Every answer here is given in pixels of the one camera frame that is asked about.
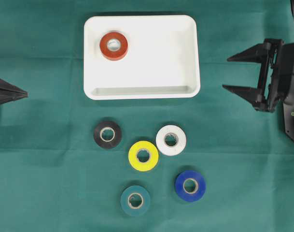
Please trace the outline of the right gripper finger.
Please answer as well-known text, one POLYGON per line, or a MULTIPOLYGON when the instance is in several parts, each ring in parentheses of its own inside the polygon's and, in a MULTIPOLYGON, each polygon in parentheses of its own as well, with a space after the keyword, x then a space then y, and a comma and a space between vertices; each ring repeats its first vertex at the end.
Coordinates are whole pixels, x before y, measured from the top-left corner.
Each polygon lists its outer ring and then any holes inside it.
POLYGON ((270 50, 270 43, 258 43, 227 59, 229 62, 255 62, 263 63, 270 50))
POLYGON ((242 99, 249 102, 252 106, 257 106, 264 102, 264 96, 262 90, 253 87, 241 87, 241 86, 229 86, 222 85, 223 88, 241 97, 242 99))

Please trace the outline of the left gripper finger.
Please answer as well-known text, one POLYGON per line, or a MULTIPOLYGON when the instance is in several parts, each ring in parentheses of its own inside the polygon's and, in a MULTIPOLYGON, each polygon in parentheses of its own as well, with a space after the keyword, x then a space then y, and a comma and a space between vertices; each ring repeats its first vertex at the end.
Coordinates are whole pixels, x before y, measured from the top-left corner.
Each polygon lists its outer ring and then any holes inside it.
POLYGON ((16 93, 21 93, 21 94, 28 94, 26 91, 23 89, 20 89, 19 87, 12 85, 0 78, 0 90, 3 91, 8 91, 8 92, 16 92, 16 93))
POLYGON ((20 100, 23 98, 27 98, 27 97, 28 97, 27 93, 0 91, 0 105, 7 102, 12 102, 12 101, 20 100))

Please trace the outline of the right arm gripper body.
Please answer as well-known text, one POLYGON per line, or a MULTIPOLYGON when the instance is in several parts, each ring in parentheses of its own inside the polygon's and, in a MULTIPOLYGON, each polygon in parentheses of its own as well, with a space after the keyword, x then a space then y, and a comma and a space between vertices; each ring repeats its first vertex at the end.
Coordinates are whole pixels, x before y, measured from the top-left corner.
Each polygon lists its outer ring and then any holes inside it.
POLYGON ((261 112, 273 113, 280 102, 279 59, 284 40, 265 39, 257 44, 255 60, 261 64, 257 88, 260 90, 254 109, 261 112))

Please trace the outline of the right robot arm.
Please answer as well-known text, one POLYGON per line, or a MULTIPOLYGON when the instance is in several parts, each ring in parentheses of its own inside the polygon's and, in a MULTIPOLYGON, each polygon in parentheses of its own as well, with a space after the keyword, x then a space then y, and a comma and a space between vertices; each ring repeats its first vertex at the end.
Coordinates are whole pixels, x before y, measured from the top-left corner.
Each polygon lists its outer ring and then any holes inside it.
POLYGON ((249 102, 256 111, 273 113, 282 102, 285 132, 294 141, 294 43, 265 39, 227 60, 261 65, 257 87, 223 88, 249 102))

